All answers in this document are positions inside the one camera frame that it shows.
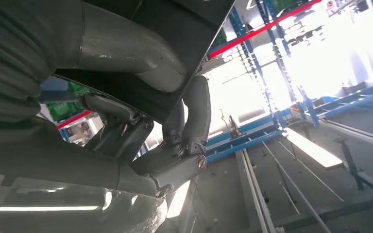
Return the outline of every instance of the fluorescent light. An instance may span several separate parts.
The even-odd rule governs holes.
[[[287,131],[287,133],[283,133],[283,135],[286,135],[287,139],[290,142],[292,142],[299,149],[301,149],[315,161],[320,163],[326,169],[335,168],[342,164],[341,159],[337,158],[335,155],[326,151],[324,148],[318,146],[317,144],[304,138],[294,130],[290,128],[285,128],[285,131]]]
[[[0,207],[0,211],[75,211],[96,209],[98,209],[98,206]]]
[[[167,218],[176,217],[181,213],[182,206],[184,205],[185,198],[187,197],[189,182],[190,181],[185,182],[185,184],[176,190],[170,208],[168,209]]]
[[[107,191],[105,193],[105,204],[103,205],[102,210],[108,209],[108,207],[111,205],[111,202],[112,202],[112,192]]]

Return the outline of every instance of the green panel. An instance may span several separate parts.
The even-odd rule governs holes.
[[[54,121],[68,119],[84,110],[78,102],[49,103],[46,106]]]
[[[225,42],[226,42],[226,34],[224,30],[221,29],[220,32],[218,32],[217,37],[215,37],[214,42],[211,45],[211,49],[216,46],[220,46]]]
[[[307,2],[308,0],[273,0],[272,4],[274,5],[275,12],[277,14],[279,14],[282,10],[284,10],[283,14],[286,14]]]

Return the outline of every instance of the metal pole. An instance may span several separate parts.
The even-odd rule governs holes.
[[[292,198],[291,192],[289,191],[289,188],[288,188],[288,184],[287,184],[287,182],[285,181],[285,178],[284,178],[284,176],[282,175],[282,171],[281,171],[281,169],[279,168],[278,164],[277,164],[277,169],[278,169],[279,176],[281,177],[282,184],[283,184],[284,188],[286,189],[287,195],[288,195],[289,198],[291,199],[291,202],[294,202],[294,198]]]
[[[242,152],[244,153],[244,158],[247,161],[248,167],[250,167],[251,166],[251,161],[250,161],[250,158],[248,156],[247,150],[244,149],[244,150],[242,150]],[[254,170],[250,169],[250,175],[251,175],[252,181],[254,182],[254,187],[255,187],[255,190],[256,190],[257,195],[259,197],[259,202],[261,203],[261,208],[262,208],[262,211],[264,212],[264,217],[265,217],[265,220],[267,221],[268,228],[269,228],[271,233],[276,233],[274,224],[272,223],[270,212],[267,208],[267,205],[265,204],[265,201],[261,199],[262,192],[261,192],[261,189],[259,188],[258,181],[256,180]]]
[[[294,203],[294,201],[292,200],[292,197],[291,197],[291,196],[289,195],[289,193],[286,191],[285,187],[282,186],[282,185],[281,185],[281,187],[282,187],[282,189],[284,190],[285,194],[287,195],[287,197],[288,197],[289,201],[291,202],[292,206],[294,206],[294,209],[295,209],[295,211],[297,212],[297,214],[300,214],[300,212],[298,211],[298,208],[295,206],[295,203]]]
[[[251,190],[251,193],[252,193],[252,197],[254,199],[255,209],[258,212],[258,218],[259,218],[259,223],[261,224],[262,232],[263,233],[268,233],[267,225],[265,224],[265,220],[264,220],[264,217],[262,215],[261,207],[259,206],[259,201],[258,201],[256,192],[255,192],[255,189],[254,189],[254,184],[253,184],[253,182],[251,182],[250,170],[252,170],[252,168],[251,169],[248,168],[248,164],[246,162],[245,154],[244,154],[243,150],[239,151],[238,153],[242,153],[241,158],[244,162],[245,173],[247,174],[248,182],[249,182],[249,185],[250,185],[250,190]]]
[[[315,178],[317,178],[317,180],[319,181],[319,182],[321,182],[331,193],[333,193],[340,201],[342,201],[342,202],[344,202],[344,199],[342,199],[340,196],[338,196],[324,181],[322,181],[317,175],[315,175],[315,173],[314,172],[312,172],[303,162],[301,162],[301,160],[299,160],[297,157],[295,157],[295,155],[290,151],[290,150],[288,150],[288,148],[286,147],[286,146],[284,146],[281,142],[279,142],[279,141],[277,141],[276,140],[276,142],[278,142],[278,144],[280,144],[283,148],[285,148],[287,151],[288,151],[288,153],[290,153],[293,157],[294,157],[294,159],[295,160],[297,160],[298,162],[300,162],[300,164],[302,165],[302,166],[304,166]]]
[[[270,155],[274,158],[275,162],[279,165],[279,167],[282,169],[282,172],[286,175],[288,180],[291,182],[291,184],[294,186],[295,190],[297,190],[298,194],[301,196],[301,198],[304,200],[305,204],[307,205],[308,209],[311,211],[315,219],[318,221],[318,223],[321,225],[322,229],[326,233],[331,233],[327,225],[323,222],[323,220],[320,218],[320,216],[317,214],[317,212],[314,210],[314,207],[309,203],[309,201],[306,199],[306,197],[303,195],[301,190],[298,188],[298,186],[295,184],[295,182],[291,179],[291,177],[288,175],[288,173],[285,171],[285,169],[282,167],[282,165],[279,163],[279,161],[276,159],[274,154],[271,152],[271,150],[267,147],[267,144],[265,142],[262,142],[264,144],[265,148],[267,148]]]

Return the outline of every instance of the red beam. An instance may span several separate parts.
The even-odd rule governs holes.
[[[74,117],[71,117],[68,120],[60,123],[56,127],[57,127],[57,129],[61,129],[61,128],[65,127],[65,126],[67,126],[67,125],[69,125],[69,124],[71,124],[71,123],[73,123],[73,122],[75,122],[75,121],[77,121],[77,120],[79,120],[79,119],[81,119],[81,118],[83,118],[83,117],[91,114],[91,113],[92,113],[91,111],[84,111],[83,113],[80,113],[80,114],[78,114],[78,115],[76,115]]]
[[[278,23],[280,23],[281,21],[283,21],[284,19],[288,18],[288,17],[291,17],[291,16],[294,16],[294,15],[297,15],[303,11],[305,11],[306,9],[308,9],[309,7],[313,6],[314,4],[318,3],[318,2],[321,2],[322,0],[313,0],[313,1],[310,1],[308,2],[307,4],[289,12],[288,14],[286,15],[283,15],[279,18],[277,18],[275,21],[271,22],[271,23],[267,23],[264,27],[260,28],[260,29],[257,29],[255,31],[252,31],[246,35],[244,35],[243,37],[239,37],[237,39],[235,39],[234,41],[231,41],[229,44],[226,44],[224,47],[222,48],[219,48],[218,50],[210,53],[209,57],[210,58],[214,58],[218,55],[220,55],[221,53],[241,44],[242,42],[250,39],[251,37],[254,37],[258,34],[260,34],[261,32],[263,31],[266,31],[268,29],[271,29],[273,26],[277,25]]]

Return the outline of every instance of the metal beam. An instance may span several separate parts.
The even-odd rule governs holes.
[[[239,172],[239,179],[241,181],[242,186],[242,193],[244,196],[244,203],[247,209],[247,215],[249,220],[249,229],[255,230],[258,228],[258,224],[256,221],[253,221],[257,218],[258,214],[256,212],[254,198],[251,193],[251,179],[249,179],[249,170],[246,169],[247,165],[243,158],[243,152],[237,151],[235,152],[235,157],[237,159],[237,166]]]
[[[266,224],[266,221],[264,219],[264,215],[268,214],[268,216],[269,216],[269,212],[268,211],[265,212],[265,211],[263,211],[263,209],[261,209],[260,202],[259,202],[259,199],[261,197],[259,195],[257,195],[255,187],[254,187],[254,183],[253,183],[253,180],[252,180],[252,173],[254,171],[252,170],[252,167],[249,168],[248,161],[246,159],[246,155],[245,155],[243,150],[239,151],[237,153],[237,156],[240,157],[239,159],[244,163],[245,173],[246,173],[247,179],[249,181],[249,186],[250,186],[251,194],[252,194],[253,201],[254,201],[254,204],[255,204],[255,208],[256,208],[256,211],[258,212],[258,218],[259,218],[259,222],[261,224],[262,232],[263,233],[268,233],[269,231],[267,229],[267,224]]]
[[[341,216],[350,215],[359,211],[373,208],[373,194],[347,200],[343,203],[334,204],[317,209],[323,221],[329,221]],[[275,226],[284,227],[286,231],[295,230],[300,227],[316,224],[314,216],[296,215],[275,222]]]
[[[291,182],[291,184],[294,186],[295,190],[298,192],[298,194],[301,196],[301,198],[303,199],[304,203],[307,205],[308,209],[310,210],[310,212],[312,213],[312,215],[314,216],[315,220],[321,225],[322,229],[324,230],[324,232],[326,233],[331,233],[331,231],[329,230],[329,228],[327,227],[327,225],[323,222],[323,220],[320,218],[320,216],[317,214],[317,212],[314,210],[314,207],[312,207],[312,205],[309,203],[309,201],[306,199],[306,197],[304,196],[304,194],[301,192],[301,190],[298,188],[298,186],[295,184],[295,182],[292,180],[292,178],[288,175],[288,173],[285,171],[284,167],[282,167],[282,165],[279,163],[279,161],[276,159],[275,155],[272,153],[272,151],[268,148],[267,144],[265,144],[265,142],[262,142],[262,144],[264,144],[265,148],[268,150],[268,152],[270,153],[270,155],[273,157],[274,161],[279,165],[279,167],[281,168],[282,172],[285,174],[285,176],[288,178],[289,182]]]

